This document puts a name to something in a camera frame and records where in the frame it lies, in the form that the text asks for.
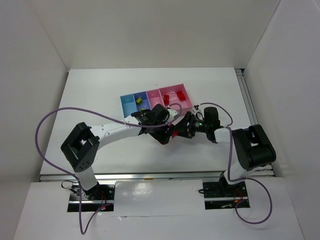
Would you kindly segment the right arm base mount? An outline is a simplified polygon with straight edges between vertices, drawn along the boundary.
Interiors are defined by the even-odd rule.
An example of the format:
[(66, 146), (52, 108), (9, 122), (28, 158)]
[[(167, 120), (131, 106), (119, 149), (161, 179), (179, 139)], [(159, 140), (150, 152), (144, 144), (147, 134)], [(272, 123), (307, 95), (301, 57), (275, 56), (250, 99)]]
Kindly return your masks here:
[(198, 193), (204, 197), (206, 210), (250, 208), (248, 192), (244, 181), (229, 185), (223, 175), (218, 181), (207, 181), (202, 183)]

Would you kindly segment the red stepped lego brick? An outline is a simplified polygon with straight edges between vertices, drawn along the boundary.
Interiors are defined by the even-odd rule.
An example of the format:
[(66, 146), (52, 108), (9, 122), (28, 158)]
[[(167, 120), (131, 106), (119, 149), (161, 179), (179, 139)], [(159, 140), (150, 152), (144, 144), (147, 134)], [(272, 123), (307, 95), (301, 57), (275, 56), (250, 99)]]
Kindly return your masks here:
[(178, 130), (172, 130), (170, 137), (173, 139), (174, 137), (176, 137), (178, 135), (179, 135), (179, 131)]

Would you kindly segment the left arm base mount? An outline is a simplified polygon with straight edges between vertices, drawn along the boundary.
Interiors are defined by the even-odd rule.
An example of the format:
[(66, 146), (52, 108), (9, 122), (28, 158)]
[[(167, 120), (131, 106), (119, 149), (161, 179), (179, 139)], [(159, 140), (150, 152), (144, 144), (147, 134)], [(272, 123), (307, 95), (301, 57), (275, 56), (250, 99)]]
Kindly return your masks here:
[[(80, 205), (80, 189), (75, 180), (65, 180), (61, 183), (61, 188), (68, 191), (68, 213), (78, 213)], [(116, 183), (114, 181), (102, 181), (99, 183), (100, 190), (88, 195), (84, 190), (81, 194), (81, 211), (95, 212), (98, 208), (103, 207), (101, 212), (114, 211), (114, 199)]]

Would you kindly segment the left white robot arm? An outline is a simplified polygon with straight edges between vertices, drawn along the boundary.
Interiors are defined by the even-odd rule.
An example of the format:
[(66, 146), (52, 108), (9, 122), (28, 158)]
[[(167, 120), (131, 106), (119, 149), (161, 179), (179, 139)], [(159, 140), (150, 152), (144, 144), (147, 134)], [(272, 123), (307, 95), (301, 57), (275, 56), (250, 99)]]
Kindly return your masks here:
[(92, 165), (96, 154), (102, 147), (142, 134), (150, 134), (158, 141), (169, 141), (166, 136), (172, 122), (179, 112), (157, 104), (153, 109), (133, 112), (120, 122), (88, 126), (85, 122), (78, 123), (60, 149), (74, 170), (81, 183), (82, 190), (88, 199), (93, 199), (107, 190), (98, 183)]

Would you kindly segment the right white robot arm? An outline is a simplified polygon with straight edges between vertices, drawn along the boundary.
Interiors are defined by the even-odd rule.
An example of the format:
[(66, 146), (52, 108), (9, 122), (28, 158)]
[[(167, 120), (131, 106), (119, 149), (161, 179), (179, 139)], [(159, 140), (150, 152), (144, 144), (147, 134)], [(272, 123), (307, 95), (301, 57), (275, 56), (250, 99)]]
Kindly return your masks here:
[(187, 112), (174, 126), (172, 135), (191, 139), (196, 133), (204, 133), (214, 144), (230, 144), (237, 156), (237, 160), (229, 163), (226, 172), (220, 175), (218, 183), (208, 183), (199, 190), (207, 197), (230, 197), (237, 192), (243, 193), (244, 180), (252, 172), (276, 160), (276, 151), (261, 125), (229, 130), (221, 125), (216, 107), (206, 107), (204, 113)]

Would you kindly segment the small red lego brick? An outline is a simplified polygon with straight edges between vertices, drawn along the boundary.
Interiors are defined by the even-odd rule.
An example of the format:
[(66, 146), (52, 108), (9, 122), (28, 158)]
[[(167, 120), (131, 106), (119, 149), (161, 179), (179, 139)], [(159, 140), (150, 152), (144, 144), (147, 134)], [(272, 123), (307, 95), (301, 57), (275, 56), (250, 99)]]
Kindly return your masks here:
[(170, 103), (170, 96), (168, 94), (163, 95), (163, 103), (165, 106), (168, 106)]

